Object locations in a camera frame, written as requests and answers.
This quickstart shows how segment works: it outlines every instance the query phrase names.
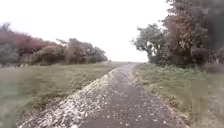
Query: grass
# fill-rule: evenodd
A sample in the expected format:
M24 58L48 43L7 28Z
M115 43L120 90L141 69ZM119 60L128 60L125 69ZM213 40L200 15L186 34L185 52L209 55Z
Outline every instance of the grass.
M0 127L16 127L24 115L43 110L122 63L0 68Z
M223 74L141 64L136 75L148 91L160 96L191 127L224 126Z

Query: paved path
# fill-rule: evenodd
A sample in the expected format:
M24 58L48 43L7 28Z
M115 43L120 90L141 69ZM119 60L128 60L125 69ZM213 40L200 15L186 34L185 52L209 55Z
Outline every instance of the paved path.
M134 66L114 69L20 127L185 128L159 98L138 84Z

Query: overcast sky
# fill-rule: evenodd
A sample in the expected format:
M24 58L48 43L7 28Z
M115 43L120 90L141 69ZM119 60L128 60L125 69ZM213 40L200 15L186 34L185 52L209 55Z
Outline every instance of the overcast sky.
M0 0L0 23L54 41L77 38L106 51L116 61L147 61L130 43L137 26L167 15L165 0Z

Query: vegetation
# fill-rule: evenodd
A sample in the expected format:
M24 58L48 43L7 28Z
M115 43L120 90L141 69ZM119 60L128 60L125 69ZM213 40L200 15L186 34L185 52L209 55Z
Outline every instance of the vegetation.
M222 0L167 0L169 15L164 30L156 24L138 28L133 41L158 65L192 66L207 62L223 63Z
M0 64L95 63L107 60L105 52L75 38L61 44L13 32L0 26Z
M148 91L160 96L192 128L224 126L223 74L141 64L136 75Z
M56 103L121 65L123 63L1 68L1 126L15 125L17 119L43 110L46 105Z

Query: white sky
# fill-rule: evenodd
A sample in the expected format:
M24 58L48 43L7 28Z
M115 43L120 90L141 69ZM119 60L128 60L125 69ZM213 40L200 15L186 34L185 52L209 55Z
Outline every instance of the white sky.
M111 60L147 61L130 43L144 27L167 15L165 0L0 0L0 23L45 40L77 38Z

